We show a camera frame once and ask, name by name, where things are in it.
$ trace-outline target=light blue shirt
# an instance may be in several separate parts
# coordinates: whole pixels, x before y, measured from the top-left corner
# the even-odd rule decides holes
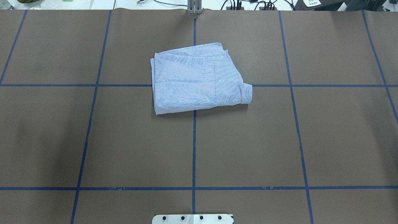
[[[252,86],[243,83],[221,43],[155,53],[150,63],[156,114],[248,104],[252,100]]]

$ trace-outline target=blue and white striped fabric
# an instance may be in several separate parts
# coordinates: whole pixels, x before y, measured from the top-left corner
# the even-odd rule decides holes
[[[156,114],[248,104],[252,100],[252,86],[243,83],[221,43],[155,53],[150,63]]]

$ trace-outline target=green object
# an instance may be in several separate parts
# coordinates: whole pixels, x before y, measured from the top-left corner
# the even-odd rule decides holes
[[[20,3],[37,2],[38,0],[18,0]]]

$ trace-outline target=paper sticker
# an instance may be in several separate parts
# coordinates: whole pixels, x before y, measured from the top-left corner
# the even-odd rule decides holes
[[[307,7],[317,6],[321,4],[319,0],[303,0],[303,1]]]

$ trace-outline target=garment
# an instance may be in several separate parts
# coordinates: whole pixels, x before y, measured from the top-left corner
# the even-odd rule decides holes
[[[248,104],[252,86],[243,83],[220,43],[155,53],[152,90],[156,114]]]

